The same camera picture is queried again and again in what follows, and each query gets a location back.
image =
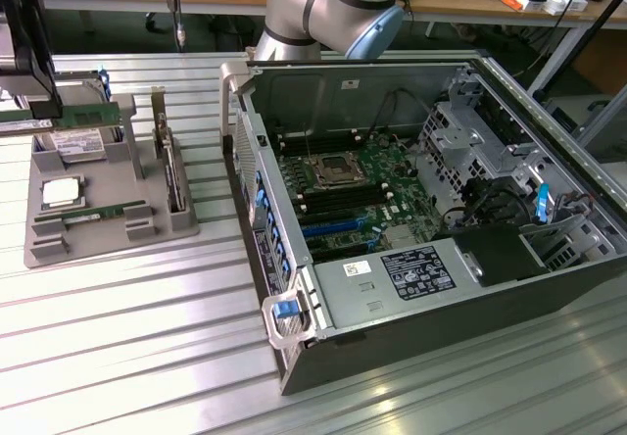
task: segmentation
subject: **motherboard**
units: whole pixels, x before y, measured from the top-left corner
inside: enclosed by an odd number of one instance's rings
[[[274,150],[313,259],[329,262],[429,241],[440,215],[418,180],[415,154],[387,133],[366,141],[353,133],[349,141],[346,151],[336,142],[298,138]]]

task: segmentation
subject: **blue ram slot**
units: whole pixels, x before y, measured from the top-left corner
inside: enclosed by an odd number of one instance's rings
[[[302,229],[305,238],[324,236],[327,234],[336,234],[338,232],[359,231],[363,227],[363,219],[354,219],[352,221],[336,222],[335,224],[327,224],[325,226],[304,227]]]

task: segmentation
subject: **power supply label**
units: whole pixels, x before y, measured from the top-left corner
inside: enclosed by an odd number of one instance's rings
[[[456,287],[431,246],[381,257],[399,297],[408,301]]]

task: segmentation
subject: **metal work surface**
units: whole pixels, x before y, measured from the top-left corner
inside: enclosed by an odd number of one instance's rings
[[[243,55],[56,60],[61,71],[102,64],[114,93],[136,94],[139,139],[152,127],[151,86],[166,87],[198,236],[29,271],[29,138],[0,139],[3,435],[626,429],[626,278],[558,314],[280,396],[219,149],[218,67],[229,58]]]

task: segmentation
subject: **gray parts tray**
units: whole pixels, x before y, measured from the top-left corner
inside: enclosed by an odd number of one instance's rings
[[[174,156],[179,185],[186,199],[186,210],[175,214],[169,211],[164,165],[155,154],[153,140],[137,141],[136,149],[144,172],[143,179],[135,178],[130,160],[118,159],[112,162],[111,159],[65,167],[61,163],[61,169],[41,172],[36,164],[36,156],[31,158],[24,247],[24,264],[27,267],[83,259],[180,239],[199,232],[178,143],[174,144]],[[127,207],[120,217],[72,224],[63,224],[60,219],[46,221],[45,224],[35,222],[35,218],[42,214],[43,183],[67,177],[84,180],[82,190],[89,209],[141,201],[145,205]]]

